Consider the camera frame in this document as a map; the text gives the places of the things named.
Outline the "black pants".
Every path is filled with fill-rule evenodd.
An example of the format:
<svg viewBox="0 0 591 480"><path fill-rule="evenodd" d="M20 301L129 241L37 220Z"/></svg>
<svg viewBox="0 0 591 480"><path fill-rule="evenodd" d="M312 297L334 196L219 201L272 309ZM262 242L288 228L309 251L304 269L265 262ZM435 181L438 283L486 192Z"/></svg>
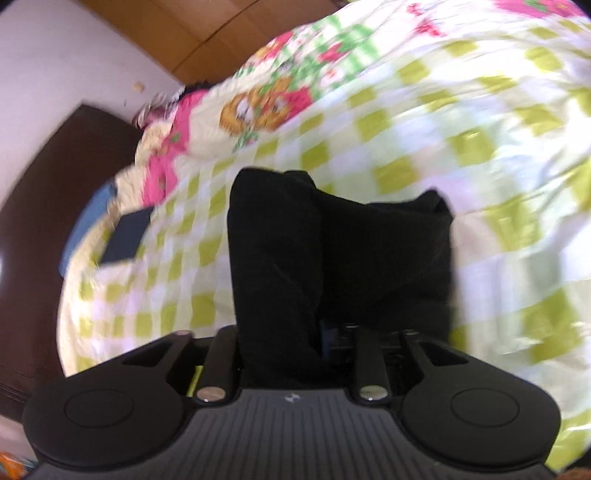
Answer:
<svg viewBox="0 0 591 480"><path fill-rule="evenodd" d="M362 204L319 190L303 171L240 171L228 245L245 385L321 386L327 336L346 327L447 341L452 222L434 190Z"/></svg>

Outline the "checkered cartoon bed quilt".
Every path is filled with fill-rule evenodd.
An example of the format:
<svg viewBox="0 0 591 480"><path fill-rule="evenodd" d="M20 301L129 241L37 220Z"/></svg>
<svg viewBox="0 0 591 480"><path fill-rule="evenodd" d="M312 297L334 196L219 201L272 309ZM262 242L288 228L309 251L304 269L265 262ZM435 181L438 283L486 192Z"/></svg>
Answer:
<svg viewBox="0 0 591 480"><path fill-rule="evenodd" d="M359 202L428 188L453 224L453 344L546 389L548 463L590 445L590 20L570 1L356 1L277 36L152 121L73 252L57 344L73 375L235 319L225 215L242 168ZM153 207L136 256L99 265Z"/></svg>

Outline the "wooden wardrobe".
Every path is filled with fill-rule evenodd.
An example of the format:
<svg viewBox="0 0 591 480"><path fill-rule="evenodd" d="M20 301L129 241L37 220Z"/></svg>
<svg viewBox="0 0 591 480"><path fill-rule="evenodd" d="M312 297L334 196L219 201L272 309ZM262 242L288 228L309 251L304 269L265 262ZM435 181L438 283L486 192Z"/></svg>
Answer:
<svg viewBox="0 0 591 480"><path fill-rule="evenodd" d="M274 37L346 5L329 0L82 4L183 83L221 81Z"/></svg>

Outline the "dark blue flat book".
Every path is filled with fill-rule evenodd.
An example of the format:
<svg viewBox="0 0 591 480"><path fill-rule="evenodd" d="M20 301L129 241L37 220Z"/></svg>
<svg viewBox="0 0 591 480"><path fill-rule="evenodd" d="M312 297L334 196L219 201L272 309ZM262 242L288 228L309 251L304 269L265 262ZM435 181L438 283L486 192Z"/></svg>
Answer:
<svg viewBox="0 0 591 480"><path fill-rule="evenodd" d="M153 210L153 207L147 207L120 217L99 260L100 266L131 260L136 256Z"/></svg>

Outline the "blue pillow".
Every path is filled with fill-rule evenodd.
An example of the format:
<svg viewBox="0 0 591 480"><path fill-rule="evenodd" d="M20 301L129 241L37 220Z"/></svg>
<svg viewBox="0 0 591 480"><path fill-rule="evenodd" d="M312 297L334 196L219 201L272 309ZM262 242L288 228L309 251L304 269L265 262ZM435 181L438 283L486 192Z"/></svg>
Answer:
<svg viewBox="0 0 591 480"><path fill-rule="evenodd" d="M58 272L62 278L66 275L67 266L73 252L88 230L107 212L109 203L115 197L116 193L115 181L109 179L93 193L90 200L82 209L62 251L58 266Z"/></svg>

